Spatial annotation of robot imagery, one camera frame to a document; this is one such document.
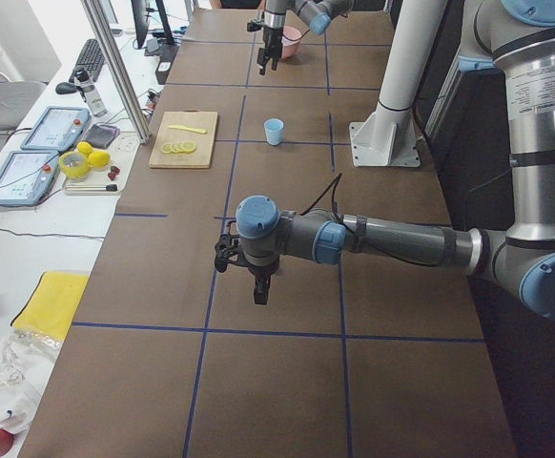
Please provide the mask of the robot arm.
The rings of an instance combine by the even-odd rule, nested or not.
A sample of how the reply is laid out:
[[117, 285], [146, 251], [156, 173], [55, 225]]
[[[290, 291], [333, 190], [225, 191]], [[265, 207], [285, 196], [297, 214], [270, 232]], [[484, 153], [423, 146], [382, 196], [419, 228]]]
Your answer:
[[278, 62], [282, 57], [282, 36], [288, 10], [301, 19], [312, 33], [322, 34], [333, 19], [349, 12], [354, 5], [355, 2], [349, 0], [266, 1], [260, 17], [252, 19], [247, 24], [247, 31], [262, 30], [264, 46], [259, 49], [257, 54], [259, 74], [265, 75], [268, 65], [271, 65], [273, 71], [278, 67]]
[[504, 128], [509, 156], [496, 159], [507, 177], [482, 200], [498, 208], [494, 228], [476, 228], [471, 195], [485, 186], [478, 151], [456, 153], [450, 133], [436, 153], [437, 171], [455, 228], [342, 215], [311, 206], [281, 211], [265, 196], [244, 199], [216, 244], [215, 266], [248, 269], [254, 300], [268, 300], [282, 256], [335, 264], [341, 253], [373, 253], [427, 267], [460, 267], [499, 285], [534, 313], [555, 321], [555, 1], [467, 1], [454, 62], [463, 73], [504, 75]]

